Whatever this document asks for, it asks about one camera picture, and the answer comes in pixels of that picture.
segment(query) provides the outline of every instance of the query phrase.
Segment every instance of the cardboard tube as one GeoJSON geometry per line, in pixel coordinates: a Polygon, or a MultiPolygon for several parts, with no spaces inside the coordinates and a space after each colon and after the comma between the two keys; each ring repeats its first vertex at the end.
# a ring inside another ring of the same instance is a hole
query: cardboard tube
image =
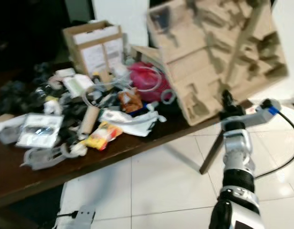
{"type": "Polygon", "coordinates": [[[82,134],[90,134],[93,130],[94,124],[99,114],[99,108],[95,106],[88,106],[85,112],[84,119],[81,123],[80,132],[82,134]]]}

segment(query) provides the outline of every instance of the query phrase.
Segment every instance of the cardboard insert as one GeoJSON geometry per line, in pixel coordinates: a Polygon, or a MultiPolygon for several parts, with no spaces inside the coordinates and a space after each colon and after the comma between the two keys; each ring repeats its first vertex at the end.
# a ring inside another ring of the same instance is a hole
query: cardboard insert
{"type": "Polygon", "coordinates": [[[268,0],[173,0],[147,24],[190,125],[285,78],[287,68],[268,0]]]}

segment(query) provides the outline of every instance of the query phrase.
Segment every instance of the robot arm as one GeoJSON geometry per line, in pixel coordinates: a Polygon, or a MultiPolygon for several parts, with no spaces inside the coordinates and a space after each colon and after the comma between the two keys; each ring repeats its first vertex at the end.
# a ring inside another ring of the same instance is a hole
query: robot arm
{"type": "Polygon", "coordinates": [[[265,100],[255,114],[246,115],[236,106],[228,91],[223,93],[224,111],[221,127],[225,131],[223,141],[225,168],[223,188],[213,209],[210,229],[264,229],[255,195],[252,144],[247,127],[269,122],[281,110],[275,100],[265,100]]]}

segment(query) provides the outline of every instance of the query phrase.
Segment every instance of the red plastic bag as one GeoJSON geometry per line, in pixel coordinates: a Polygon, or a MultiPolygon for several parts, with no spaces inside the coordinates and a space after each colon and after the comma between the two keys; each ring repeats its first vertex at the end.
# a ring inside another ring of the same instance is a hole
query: red plastic bag
{"type": "MultiPolygon", "coordinates": [[[[153,70],[150,63],[137,62],[129,67],[130,78],[134,87],[137,88],[143,101],[161,101],[163,91],[171,89],[165,75],[159,70],[153,70]]],[[[164,96],[165,100],[171,98],[171,94],[164,96]]]]}

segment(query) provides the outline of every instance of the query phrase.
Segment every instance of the yellow snack package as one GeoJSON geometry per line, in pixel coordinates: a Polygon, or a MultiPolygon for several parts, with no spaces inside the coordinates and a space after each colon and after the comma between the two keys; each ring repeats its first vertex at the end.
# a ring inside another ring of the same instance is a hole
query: yellow snack package
{"type": "Polygon", "coordinates": [[[102,122],[99,127],[85,140],[88,147],[104,150],[108,142],[121,135],[123,130],[108,122],[102,122]]]}

